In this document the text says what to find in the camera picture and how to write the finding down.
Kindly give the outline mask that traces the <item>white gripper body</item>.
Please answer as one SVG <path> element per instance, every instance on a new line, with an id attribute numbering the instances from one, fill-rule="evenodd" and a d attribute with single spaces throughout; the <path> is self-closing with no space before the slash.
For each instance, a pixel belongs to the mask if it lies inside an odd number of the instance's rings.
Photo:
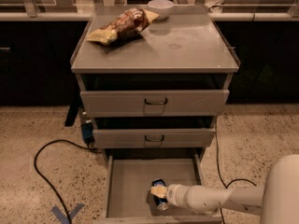
<path id="1" fill-rule="evenodd" d="M 172 184 L 167 188 L 166 199 L 167 201 L 178 207 L 186 207 L 187 202 L 185 200 L 185 194 L 189 187 L 180 184 Z"/>

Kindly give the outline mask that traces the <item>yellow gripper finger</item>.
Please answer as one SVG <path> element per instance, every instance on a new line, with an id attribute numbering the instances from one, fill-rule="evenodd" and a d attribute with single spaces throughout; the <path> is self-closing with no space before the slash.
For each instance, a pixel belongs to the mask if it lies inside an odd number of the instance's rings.
<path id="1" fill-rule="evenodd" d="M 150 188 L 150 193 L 158 198 L 165 199 L 167 193 L 167 187 L 162 185 L 152 186 Z"/>

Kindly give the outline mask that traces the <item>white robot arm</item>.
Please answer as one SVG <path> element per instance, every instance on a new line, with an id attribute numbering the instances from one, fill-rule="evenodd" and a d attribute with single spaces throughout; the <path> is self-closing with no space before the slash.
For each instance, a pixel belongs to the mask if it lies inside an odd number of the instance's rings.
<path id="1" fill-rule="evenodd" d="M 223 208 L 260 217 L 260 224 L 299 223 L 299 155 L 277 160 L 263 186 L 215 189 L 158 184 L 150 193 L 176 207 L 204 214 Z"/>

